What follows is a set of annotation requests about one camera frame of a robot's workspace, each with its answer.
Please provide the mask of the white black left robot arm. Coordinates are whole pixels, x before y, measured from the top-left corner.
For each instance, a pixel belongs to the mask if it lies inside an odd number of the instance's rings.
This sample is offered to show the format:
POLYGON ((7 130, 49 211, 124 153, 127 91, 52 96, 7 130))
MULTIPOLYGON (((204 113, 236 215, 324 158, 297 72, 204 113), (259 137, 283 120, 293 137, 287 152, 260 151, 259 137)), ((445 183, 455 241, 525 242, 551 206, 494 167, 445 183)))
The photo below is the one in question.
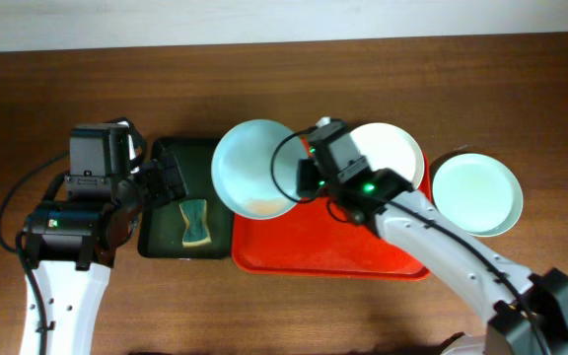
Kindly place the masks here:
POLYGON ((88 354, 118 248, 143 212, 187 195, 174 154, 147 161, 127 118, 80 124, 57 175, 15 239, 26 274, 24 354, 88 354))

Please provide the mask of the white plate with red smear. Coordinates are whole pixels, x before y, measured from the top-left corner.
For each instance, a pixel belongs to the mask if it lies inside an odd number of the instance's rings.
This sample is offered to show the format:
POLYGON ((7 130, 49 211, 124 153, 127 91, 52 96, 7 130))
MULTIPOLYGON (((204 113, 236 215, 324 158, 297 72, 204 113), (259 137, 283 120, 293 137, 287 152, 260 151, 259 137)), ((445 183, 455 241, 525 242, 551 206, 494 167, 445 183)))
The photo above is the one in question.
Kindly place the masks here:
POLYGON ((234 213, 268 220, 296 205, 298 162, 308 157, 302 140, 266 119, 240 123, 217 144, 211 162, 214 188, 234 213))

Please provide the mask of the green yellow sponge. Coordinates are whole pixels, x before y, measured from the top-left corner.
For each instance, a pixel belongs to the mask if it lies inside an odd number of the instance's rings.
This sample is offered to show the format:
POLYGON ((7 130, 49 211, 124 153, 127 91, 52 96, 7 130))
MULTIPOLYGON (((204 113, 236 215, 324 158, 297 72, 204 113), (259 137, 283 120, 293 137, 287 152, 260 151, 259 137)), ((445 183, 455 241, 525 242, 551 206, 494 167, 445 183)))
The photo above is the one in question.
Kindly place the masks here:
POLYGON ((185 200, 179 204, 185 224, 181 243, 185 248, 196 248, 211 243, 207 225, 207 201, 204 199, 185 200))

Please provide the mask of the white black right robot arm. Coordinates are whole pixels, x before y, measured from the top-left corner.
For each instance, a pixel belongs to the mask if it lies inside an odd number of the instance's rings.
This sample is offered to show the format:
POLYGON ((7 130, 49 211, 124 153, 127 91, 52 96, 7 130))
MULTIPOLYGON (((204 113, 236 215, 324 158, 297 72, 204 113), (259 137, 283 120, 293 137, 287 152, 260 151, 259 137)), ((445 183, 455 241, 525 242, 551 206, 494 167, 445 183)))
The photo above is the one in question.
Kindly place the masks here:
POLYGON ((453 342, 456 354, 568 354, 568 275, 537 275, 445 218, 411 182, 365 160, 341 181, 314 159, 299 164, 298 190, 330 198, 355 224, 422 263, 484 322, 483 338, 453 342))

